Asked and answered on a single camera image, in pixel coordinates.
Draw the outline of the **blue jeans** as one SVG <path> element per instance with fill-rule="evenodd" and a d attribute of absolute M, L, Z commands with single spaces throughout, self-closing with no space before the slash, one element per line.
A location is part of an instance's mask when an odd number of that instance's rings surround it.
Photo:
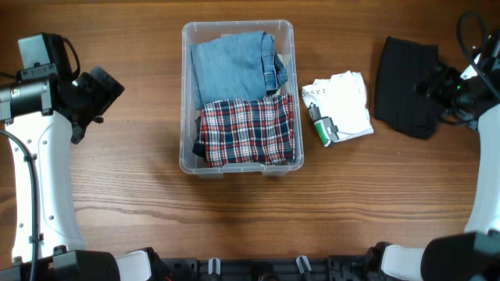
<path fill-rule="evenodd" d="M 260 30 L 191 46 L 196 109 L 220 100 L 255 100 L 288 82 L 273 34 Z"/>

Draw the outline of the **black garment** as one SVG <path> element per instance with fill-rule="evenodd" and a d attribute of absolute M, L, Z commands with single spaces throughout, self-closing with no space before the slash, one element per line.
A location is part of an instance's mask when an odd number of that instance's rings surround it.
<path fill-rule="evenodd" d="M 388 37 L 384 43 L 374 89 L 375 119 L 392 129 L 421 140 L 437 129 L 441 110 L 415 86 L 438 61 L 438 46 Z"/>

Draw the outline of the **red plaid shirt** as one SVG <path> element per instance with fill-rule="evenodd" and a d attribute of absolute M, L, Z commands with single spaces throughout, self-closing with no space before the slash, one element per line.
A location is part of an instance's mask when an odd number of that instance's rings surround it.
<path fill-rule="evenodd" d="M 276 94 L 255 100 L 221 100 L 203 106 L 195 120 L 192 152 L 209 168 L 295 160 L 294 97 Z"/>

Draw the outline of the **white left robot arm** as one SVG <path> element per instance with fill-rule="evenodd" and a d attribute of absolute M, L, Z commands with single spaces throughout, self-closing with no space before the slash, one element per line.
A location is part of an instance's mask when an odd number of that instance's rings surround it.
<path fill-rule="evenodd" d="M 77 224 L 70 146 L 124 87 L 96 66 L 75 80 L 56 73 L 1 88 L 1 133 L 9 138 L 16 176 L 17 223 L 12 280 L 172 280 L 173 271 L 146 247 L 114 256 L 88 251 Z"/>

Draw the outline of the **white printed t-shirt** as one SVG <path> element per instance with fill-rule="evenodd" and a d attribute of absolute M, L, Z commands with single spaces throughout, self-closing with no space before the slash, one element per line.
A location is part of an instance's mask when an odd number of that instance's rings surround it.
<path fill-rule="evenodd" d="M 302 88 L 302 99 L 325 147 L 373 133 L 361 73 L 316 79 Z"/>

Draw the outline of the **cream cloth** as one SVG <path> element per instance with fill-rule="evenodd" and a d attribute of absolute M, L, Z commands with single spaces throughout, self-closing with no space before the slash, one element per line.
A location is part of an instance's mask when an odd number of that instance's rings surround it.
<path fill-rule="evenodd" d="M 287 81 L 282 85 L 281 90 L 287 93 L 291 93 L 291 71 L 288 66 L 290 55 L 278 54 L 278 57 L 283 63 L 287 73 Z"/>

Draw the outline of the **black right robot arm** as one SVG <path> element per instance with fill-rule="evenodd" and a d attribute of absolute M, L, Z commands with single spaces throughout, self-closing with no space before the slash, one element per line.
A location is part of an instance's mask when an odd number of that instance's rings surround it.
<path fill-rule="evenodd" d="M 432 240 L 424 248 L 378 244 L 369 269 L 400 280 L 497 280 L 499 278 L 499 32 L 464 52 L 465 73 L 439 62 L 414 87 L 420 97 L 475 123 L 480 166 L 473 210 L 462 234 Z"/>

